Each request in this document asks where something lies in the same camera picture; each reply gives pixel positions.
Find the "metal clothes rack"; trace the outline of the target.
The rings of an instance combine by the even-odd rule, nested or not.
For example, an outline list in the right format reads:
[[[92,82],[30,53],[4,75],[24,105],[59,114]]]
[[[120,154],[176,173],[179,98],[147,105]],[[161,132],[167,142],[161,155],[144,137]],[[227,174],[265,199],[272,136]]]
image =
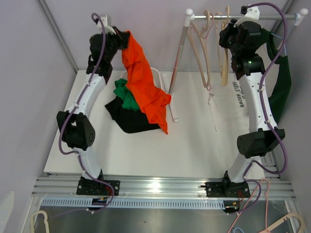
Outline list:
[[[284,14],[283,12],[281,12],[279,15],[271,15],[271,16],[270,15],[262,15],[262,16],[260,15],[259,20],[283,20],[283,21],[294,20],[294,26],[297,27],[303,21],[304,17],[306,15],[308,15],[308,12],[309,12],[308,9],[303,8],[298,13],[295,13],[295,14]],[[239,19],[241,17],[242,16],[230,16],[229,15],[229,19],[232,19],[232,18]],[[217,14],[216,16],[214,16],[214,21],[224,20],[225,18],[226,18],[226,16]],[[174,88],[175,79],[176,79],[177,73],[178,73],[179,62],[180,62],[180,59],[182,57],[183,47],[184,47],[184,44],[186,41],[187,31],[190,27],[190,23],[192,21],[195,21],[195,20],[206,20],[206,16],[196,16],[193,13],[192,9],[187,9],[185,12],[183,30],[181,33],[181,38],[180,38],[180,42],[179,42],[177,56],[176,56],[176,60],[175,60],[174,67],[173,67],[172,77],[170,79],[167,77],[162,77],[166,91],[172,97],[174,96],[173,95],[173,88]]]

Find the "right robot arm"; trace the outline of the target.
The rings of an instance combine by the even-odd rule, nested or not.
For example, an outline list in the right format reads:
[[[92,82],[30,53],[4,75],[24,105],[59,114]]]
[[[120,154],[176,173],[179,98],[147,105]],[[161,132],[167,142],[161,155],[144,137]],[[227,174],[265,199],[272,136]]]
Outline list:
[[[285,137],[274,120],[262,79],[264,62],[257,54],[261,32],[258,23],[239,24],[236,19],[220,32],[219,44],[231,52],[231,67],[244,93],[249,117],[249,133],[237,138],[239,154],[222,178],[221,191],[229,197],[248,187],[246,177],[252,164],[259,163]]]

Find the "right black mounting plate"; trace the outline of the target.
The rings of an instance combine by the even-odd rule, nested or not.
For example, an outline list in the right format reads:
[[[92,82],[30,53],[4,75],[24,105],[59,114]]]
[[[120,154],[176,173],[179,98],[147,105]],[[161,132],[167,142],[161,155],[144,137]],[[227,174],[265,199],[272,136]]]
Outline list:
[[[250,189],[247,182],[233,183],[233,182],[206,182],[201,186],[205,188],[206,195],[209,198],[249,198]]]

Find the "black t shirt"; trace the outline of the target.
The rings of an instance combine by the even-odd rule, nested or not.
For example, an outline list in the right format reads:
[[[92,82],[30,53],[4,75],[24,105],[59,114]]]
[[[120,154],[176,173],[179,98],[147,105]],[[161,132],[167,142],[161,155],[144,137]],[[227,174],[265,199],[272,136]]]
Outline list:
[[[160,129],[156,123],[149,123],[145,113],[141,110],[133,111],[122,107],[123,100],[115,97],[114,100],[105,105],[111,118],[125,133],[140,133]]]

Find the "black mounting plate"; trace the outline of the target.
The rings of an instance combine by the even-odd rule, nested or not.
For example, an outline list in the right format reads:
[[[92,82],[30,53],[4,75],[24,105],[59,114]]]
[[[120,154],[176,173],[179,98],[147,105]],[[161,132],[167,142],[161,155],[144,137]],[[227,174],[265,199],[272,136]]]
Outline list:
[[[209,198],[249,198],[250,189],[247,182],[233,183],[233,182],[206,182],[201,186],[205,188],[206,195]]]
[[[78,182],[76,194],[84,196],[111,196],[112,189],[108,185],[82,177]]]

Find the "pink wire hanger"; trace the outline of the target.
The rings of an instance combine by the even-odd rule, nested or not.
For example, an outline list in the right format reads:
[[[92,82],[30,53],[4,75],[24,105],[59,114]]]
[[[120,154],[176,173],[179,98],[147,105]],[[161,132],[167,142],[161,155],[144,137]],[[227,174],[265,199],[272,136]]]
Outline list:
[[[197,61],[198,67],[199,67],[199,72],[201,75],[203,87],[207,91],[209,91],[211,88],[211,83],[210,83],[210,70],[209,70],[209,60],[208,60],[208,51],[207,51],[206,41],[207,41],[208,34],[209,34],[209,32],[213,26],[213,23],[214,23],[214,16],[208,10],[204,11],[204,16],[206,16],[206,21],[207,21],[206,25],[203,26],[202,29],[199,31],[197,25],[195,23],[191,22],[190,28],[187,31],[187,36],[188,36],[190,45],[193,49],[193,52],[195,54],[195,58],[196,58],[196,61]],[[203,51],[203,55],[204,55],[204,59],[205,59],[205,65],[206,65],[206,69],[207,69],[207,71],[206,71],[207,80],[205,79],[205,73],[203,71],[203,66],[202,66],[202,63],[200,60],[199,52],[196,49],[195,41],[194,41],[194,38],[192,37],[191,30],[193,30],[195,32],[195,35],[197,35],[199,42],[200,42],[200,45],[201,45],[201,48],[202,48],[202,51]]]

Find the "white printed t shirt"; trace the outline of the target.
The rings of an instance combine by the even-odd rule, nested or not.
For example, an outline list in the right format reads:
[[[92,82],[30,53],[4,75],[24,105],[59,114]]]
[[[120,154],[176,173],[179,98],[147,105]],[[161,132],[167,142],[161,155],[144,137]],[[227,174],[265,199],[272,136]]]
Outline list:
[[[217,132],[248,132],[245,94],[233,74],[229,76],[226,86],[221,86],[217,78],[211,80],[208,103]]]

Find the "beige hanger of orange shirt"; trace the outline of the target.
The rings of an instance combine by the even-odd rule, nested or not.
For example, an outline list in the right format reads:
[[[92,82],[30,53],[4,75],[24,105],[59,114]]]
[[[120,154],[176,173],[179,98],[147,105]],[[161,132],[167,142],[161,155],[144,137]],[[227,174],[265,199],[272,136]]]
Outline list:
[[[229,22],[229,13],[230,7],[227,5],[225,8],[226,18],[221,21],[221,30],[224,30]],[[224,57],[221,59],[220,55],[220,46],[217,47],[217,54],[218,54],[218,63],[221,75],[221,86],[227,86],[228,83],[228,49],[224,49]]]

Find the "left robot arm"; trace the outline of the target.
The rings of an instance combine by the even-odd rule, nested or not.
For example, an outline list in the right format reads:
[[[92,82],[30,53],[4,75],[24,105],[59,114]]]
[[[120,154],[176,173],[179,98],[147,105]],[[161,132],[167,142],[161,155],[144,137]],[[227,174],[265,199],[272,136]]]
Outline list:
[[[115,33],[100,33],[90,40],[90,55],[86,69],[86,79],[74,103],[57,113],[59,128],[58,147],[63,155],[74,154],[81,168],[77,187],[78,195],[115,194],[113,185],[104,180],[92,149],[96,132],[89,116],[101,91],[105,88],[113,67],[111,61],[119,50],[128,47],[129,31],[115,30]]]

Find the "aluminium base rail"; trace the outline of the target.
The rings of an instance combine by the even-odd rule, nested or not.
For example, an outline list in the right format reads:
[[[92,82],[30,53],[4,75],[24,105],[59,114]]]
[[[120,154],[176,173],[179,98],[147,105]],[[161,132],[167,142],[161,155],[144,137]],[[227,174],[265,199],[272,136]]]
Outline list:
[[[36,179],[32,196],[75,197],[80,174],[43,174]],[[144,177],[104,175],[106,180],[119,180],[118,197],[142,199],[184,199],[206,198],[202,187],[206,182],[219,182],[220,179]],[[270,179],[268,197],[270,200],[296,200],[291,182]]]

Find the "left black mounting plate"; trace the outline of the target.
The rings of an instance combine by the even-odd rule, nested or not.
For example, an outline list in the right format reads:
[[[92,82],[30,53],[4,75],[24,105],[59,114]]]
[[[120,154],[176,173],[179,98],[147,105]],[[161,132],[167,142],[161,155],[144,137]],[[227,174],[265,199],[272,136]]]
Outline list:
[[[108,185],[82,177],[78,182],[76,194],[84,196],[111,196],[112,189]]]

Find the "dark green t shirt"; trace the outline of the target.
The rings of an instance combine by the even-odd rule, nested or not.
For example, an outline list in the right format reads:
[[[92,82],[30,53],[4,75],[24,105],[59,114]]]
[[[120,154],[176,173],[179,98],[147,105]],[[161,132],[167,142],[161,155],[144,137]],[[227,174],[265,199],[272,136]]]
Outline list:
[[[266,29],[262,29],[260,44],[266,44],[268,57],[271,61],[273,61],[278,51],[276,50],[272,33]],[[274,120],[278,124],[285,109],[286,101],[292,87],[292,79],[288,56],[280,55],[274,64],[279,65],[278,75],[276,84],[268,100]]]

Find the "pink hanger bottom right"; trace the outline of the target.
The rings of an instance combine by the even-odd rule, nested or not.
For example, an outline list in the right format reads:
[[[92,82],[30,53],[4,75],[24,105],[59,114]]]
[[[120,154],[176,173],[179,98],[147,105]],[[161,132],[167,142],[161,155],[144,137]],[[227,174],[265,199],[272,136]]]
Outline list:
[[[268,201],[269,201],[269,191],[270,191],[270,181],[267,178],[263,178],[260,181],[257,180],[250,180],[251,182],[255,182],[257,184],[255,190],[252,192],[250,198],[248,199],[248,201],[246,202],[246,204],[244,205],[244,207],[242,208],[242,210],[237,212],[237,216],[235,218],[235,220],[233,221],[233,223],[231,224],[231,226],[229,227],[229,229],[227,230],[227,233],[232,233],[232,230],[234,228],[234,225],[236,224],[236,222],[238,221],[238,219],[240,218],[242,213],[245,213],[247,210],[251,209],[253,206],[256,205],[256,203],[259,201],[259,198],[261,197],[261,193],[262,193],[262,187],[261,184],[263,182],[267,182],[267,188],[266,191],[264,193],[265,196],[265,200],[266,200],[266,207],[268,206]],[[249,202],[251,201],[252,197],[254,196],[255,192],[258,190],[258,194],[256,199],[253,201],[253,203],[251,205],[248,206]]]

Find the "white perforated plastic basket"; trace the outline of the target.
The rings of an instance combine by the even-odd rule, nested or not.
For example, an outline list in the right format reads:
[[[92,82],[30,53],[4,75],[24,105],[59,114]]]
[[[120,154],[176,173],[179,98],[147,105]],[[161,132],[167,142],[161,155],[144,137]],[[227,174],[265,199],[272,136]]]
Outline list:
[[[151,67],[151,71],[155,86],[162,89],[166,93],[167,91],[163,82],[162,74],[154,67]]]

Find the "orange t shirt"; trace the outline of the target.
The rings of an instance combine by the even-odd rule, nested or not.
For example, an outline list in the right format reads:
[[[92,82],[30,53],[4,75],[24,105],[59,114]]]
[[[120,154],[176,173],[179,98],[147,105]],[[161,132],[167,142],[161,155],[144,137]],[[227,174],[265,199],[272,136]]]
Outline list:
[[[133,94],[140,110],[148,122],[159,125],[168,134],[167,105],[171,103],[170,94],[156,87],[149,62],[143,48],[129,33],[127,48],[121,51],[123,66],[127,71],[127,88]]]

